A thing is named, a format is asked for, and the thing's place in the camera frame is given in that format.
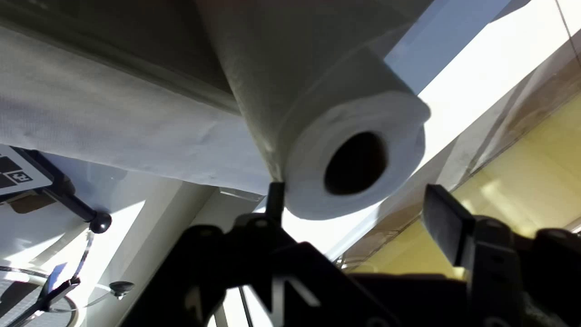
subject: paper towel sheet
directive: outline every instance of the paper towel sheet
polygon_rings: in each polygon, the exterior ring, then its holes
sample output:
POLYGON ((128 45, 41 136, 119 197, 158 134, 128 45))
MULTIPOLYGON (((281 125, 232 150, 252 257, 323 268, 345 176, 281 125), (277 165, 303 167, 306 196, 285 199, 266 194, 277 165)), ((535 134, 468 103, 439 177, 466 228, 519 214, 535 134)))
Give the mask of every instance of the paper towel sheet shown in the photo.
POLYGON ((0 143, 265 194, 243 119, 0 27, 0 143))
POLYGON ((423 154, 426 105, 375 38, 410 23, 388 0, 197 0, 230 88, 286 205, 334 217, 395 190, 423 154))

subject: paper towel roll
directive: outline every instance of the paper towel roll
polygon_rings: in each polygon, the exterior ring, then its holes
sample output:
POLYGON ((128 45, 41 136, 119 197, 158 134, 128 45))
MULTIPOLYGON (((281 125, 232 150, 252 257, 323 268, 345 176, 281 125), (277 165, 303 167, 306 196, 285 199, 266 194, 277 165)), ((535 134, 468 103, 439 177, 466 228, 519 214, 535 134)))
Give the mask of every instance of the paper towel roll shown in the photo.
POLYGON ((410 176, 428 110, 366 48, 406 21, 388 1, 197 0, 197 8, 296 216, 363 208, 410 176))

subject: black cable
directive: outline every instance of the black cable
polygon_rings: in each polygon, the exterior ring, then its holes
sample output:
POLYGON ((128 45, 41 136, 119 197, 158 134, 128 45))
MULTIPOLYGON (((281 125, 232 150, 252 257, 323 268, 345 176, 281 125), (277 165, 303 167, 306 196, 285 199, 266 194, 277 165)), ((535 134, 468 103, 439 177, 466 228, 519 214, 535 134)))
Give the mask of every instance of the black cable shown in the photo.
POLYGON ((254 327, 252 315, 250 315, 250 308, 248 308, 248 301, 246 301, 246 294, 243 292, 241 286, 237 286, 237 290, 239 290, 239 297, 241 297, 243 314, 246 315, 246 323, 248 323, 248 327, 254 327))
POLYGON ((564 12, 562 12, 562 7, 561 7, 559 0, 555 0, 555 5, 557 5, 557 10, 559 10, 559 16, 561 16, 561 21, 564 25, 566 36, 568 36, 568 43, 570 43, 570 47, 571 47, 571 50, 575 54, 575 59, 577 59, 577 63, 581 67, 581 56, 577 52, 577 47, 575 47, 575 41, 573 41, 573 34, 570 32, 570 27, 566 23, 566 18, 564 18, 564 12))
MULTIPOLYGON (((107 299, 109 295, 110 295, 109 292, 107 292, 107 294, 101 294, 101 295, 98 295, 96 299, 89 301, 89 303, 87 303, 85 306, 81 306, 81 308, 89 308, 89 306, 92 306, 92 305, 107 299)), ((63 312, 76 312, 76 310, 79 310, 79 306, 70 306, 70 308, 52 308, 52 306, 50 306, 47 312, 63 314, 63 312)))

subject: black metal bracket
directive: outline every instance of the black metal bracket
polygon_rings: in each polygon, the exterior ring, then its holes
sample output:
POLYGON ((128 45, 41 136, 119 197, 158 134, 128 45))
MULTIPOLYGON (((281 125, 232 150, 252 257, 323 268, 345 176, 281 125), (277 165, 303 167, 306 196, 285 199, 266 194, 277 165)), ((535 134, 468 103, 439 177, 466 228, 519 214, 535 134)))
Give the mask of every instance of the black metal bracket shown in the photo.
POLYGON ((537 325, 524 310, 524 294, 570 325, 581 321, 573 299, 581 294, 581 237, 571 232, 550 228, 521 237, 428 185, 424 225, 450 263, 466 268, 466 279, 345 276, 312 245, 285 234, 281 208, 283 183, 272 183, 266 210, 239 216, 232 230, 187 228, 123 325, 201 327, 225 288, 239 285, 250 285, 274 323, 285 327, 537 325))
POLYGON ((94 210, 85 201, 81 201, 78 196, 74 196, 74 190, 69 183, 69 177, 58 167, 54 167, 49 159, 45 159, 40 152, 23 150, 23 148, 16 148, 16 147, 12 147, 12 148, 21 157, 25 157, 30 165, 34 165, 34 168, 38 168, 41 174, 45 174, 52 181, 52 185, 25 190, 25 192, 16 192, 16 194, 7 194, 7 196, 1 196, 0 201, 10 201, 20 196, 27 196, 29 192, 38 192, 38 194, 45 194, 45 196, 52 197, 54 201, 59 201, 61 205, 65 205, 78 217, 85 219, 89 223, 89 228, 96 234, 101 234, 110 226, 110 223, 112 223, 110 214, 105 210, 94 210))
POLYGON ((79 277, 72 276, 70 279, 59 283, 50 292, 40 295, 29 308, 25 308, 16 319, 9 323, 9 327, 23 327, 27 325, 36 312, 50 310, 52 303, 67 295, 72 288, 79 285, 79 277))

